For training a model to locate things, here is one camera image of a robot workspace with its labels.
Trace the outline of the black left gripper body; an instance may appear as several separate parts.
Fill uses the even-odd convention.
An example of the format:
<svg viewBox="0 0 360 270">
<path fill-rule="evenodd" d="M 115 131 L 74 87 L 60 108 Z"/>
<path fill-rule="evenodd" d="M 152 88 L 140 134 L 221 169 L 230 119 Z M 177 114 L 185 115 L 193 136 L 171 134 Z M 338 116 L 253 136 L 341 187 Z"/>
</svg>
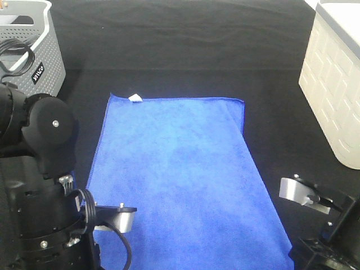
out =
<svg viewBox="0 0 360 270">
<path fill-rule="evenodd" d="M 80 212 L 70 175 L 5 179 L 18 239 L 16 259 L 6 269 L 101 269 L 100 250 Z"/>
</svg>

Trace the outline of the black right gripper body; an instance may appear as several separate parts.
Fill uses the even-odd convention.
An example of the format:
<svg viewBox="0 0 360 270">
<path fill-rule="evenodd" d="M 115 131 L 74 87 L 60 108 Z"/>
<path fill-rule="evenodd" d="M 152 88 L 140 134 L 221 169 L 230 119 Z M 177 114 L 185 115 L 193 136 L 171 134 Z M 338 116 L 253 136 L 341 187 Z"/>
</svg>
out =
<svg viewBox="0 0 360 270">
<path fill-rule="evenodd" d="M 318 238 L 298 239 L 289 257 L 295 269 L 359 269 L 359 198 L 347 197 L 337 219 Z"/>
</svg>

